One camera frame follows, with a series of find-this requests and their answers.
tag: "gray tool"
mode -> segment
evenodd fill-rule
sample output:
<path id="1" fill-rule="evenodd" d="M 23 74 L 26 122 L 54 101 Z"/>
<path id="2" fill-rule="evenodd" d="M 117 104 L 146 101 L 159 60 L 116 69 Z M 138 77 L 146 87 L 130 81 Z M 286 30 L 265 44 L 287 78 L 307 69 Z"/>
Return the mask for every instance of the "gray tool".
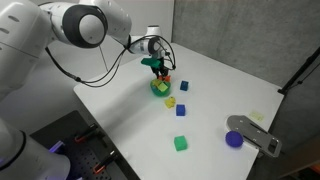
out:
<path id="1" fill-rule="evenodd" d="M 259 148 L 263 153 L 278 157 L 282 143 L 246 116 L 230 116 L 227 120 L 230 130 L 242 134 L 243 139 Z"/>

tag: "wall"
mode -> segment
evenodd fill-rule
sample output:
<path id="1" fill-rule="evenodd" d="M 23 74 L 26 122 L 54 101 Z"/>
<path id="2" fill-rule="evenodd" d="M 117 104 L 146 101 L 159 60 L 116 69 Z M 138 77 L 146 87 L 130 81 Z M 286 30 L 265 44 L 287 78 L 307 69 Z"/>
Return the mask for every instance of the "wall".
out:
<path id="1" fill-rule="evenodd" d="M 32 2 L 40 4 L 47 1 L 32 0 Z M 133 22 L 131 34 L 144 35 L 148 25 L 158 24 L 162 28 L 163 36 L 171 40 L 173 0 L 116 0 L 116 2 L 131 16 Z M 83 79 L 89 79 L 105 72 L 98 49 L 79 49 L 60 42 L 54 42 L 49 47 L 65 69 Z M 108 67 L 114 62 L 122 48 L 113 39 L 106 37 L 102 49 Z M 139 56 L 126 53 L 122 64 Z M 73 110 L 80 111 L 82 116 L 88 120 L 91 118 L 89 112 L 73 92 L 76 84 L 65 77 L 44 53 L 41 62 L 31 74 L 26 85 L 12 92 L 0 103 L 0 116 L 27 133 L 34 132 Z"/>
<path id="2" fill-rule="evenodd" d="M 314 0 L 176 0 L 173 42 L 283 86 L 320 45 L 319 9 Z M 319 132 L 319 71 L 276 117 L 285 151 Z"/>

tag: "white table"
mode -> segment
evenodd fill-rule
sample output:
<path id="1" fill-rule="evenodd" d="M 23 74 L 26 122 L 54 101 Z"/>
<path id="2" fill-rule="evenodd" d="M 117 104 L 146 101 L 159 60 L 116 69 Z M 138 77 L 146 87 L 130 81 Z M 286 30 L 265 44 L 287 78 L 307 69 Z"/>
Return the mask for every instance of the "white table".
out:
<path id="1" fill-rule="evenodd" d="M 186 105 L 185 117 L 176 117 L 165 98 L 152 94 L 155 76 L 141 58 L 121 66 L 103 88 L 77 85 L 74 91 L 141 179 L 246 179 L 258 150 L 247 143 L 229 147 L 226 119 L 255 110 L 264 115 L 256 123 L 268 130 L 283 99 L 279 87 L 177 44 L 173 48 L 171 96 Z M 189 81 L 187 92 L 179 90 L 181 80 Z M 179 135 L 189 147 L 176 152 Z"/>

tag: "blue block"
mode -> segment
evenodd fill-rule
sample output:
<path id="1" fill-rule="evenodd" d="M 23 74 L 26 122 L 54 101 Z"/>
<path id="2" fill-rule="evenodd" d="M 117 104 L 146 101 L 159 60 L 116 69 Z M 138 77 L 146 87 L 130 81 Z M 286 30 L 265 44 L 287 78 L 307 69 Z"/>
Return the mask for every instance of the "blue block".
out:
<path id="1" fill-rule="evenodd" d="M 186 107 L 183 104 L 177 104 L 176 114 L 177 114 L 177 116 L 185 116 L 186 115 Z"/>
<path id="2" fill-rule="evenodd" d="M 188 90 L 188 85 L 189 85 L 188 81 L 182 81 L 181 85 L 180 85 L 180 90 L 187 91 Z"/>

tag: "black stand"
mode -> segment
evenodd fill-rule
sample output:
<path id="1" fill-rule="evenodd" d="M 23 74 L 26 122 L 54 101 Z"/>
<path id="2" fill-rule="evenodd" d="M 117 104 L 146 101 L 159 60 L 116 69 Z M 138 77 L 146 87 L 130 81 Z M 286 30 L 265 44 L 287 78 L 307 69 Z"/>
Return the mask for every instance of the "black stand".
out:
<path id="1" fill-rule="evenodd" d="M 278 92 L 286 95 L 292 84 L 308 69 L 308 67 L 318 58 L 320 55 L 320 47 L 306 60 L 306 62 L 300 67 L 300 69 L 292 76 L 287 84 L 279 89 Z"/>

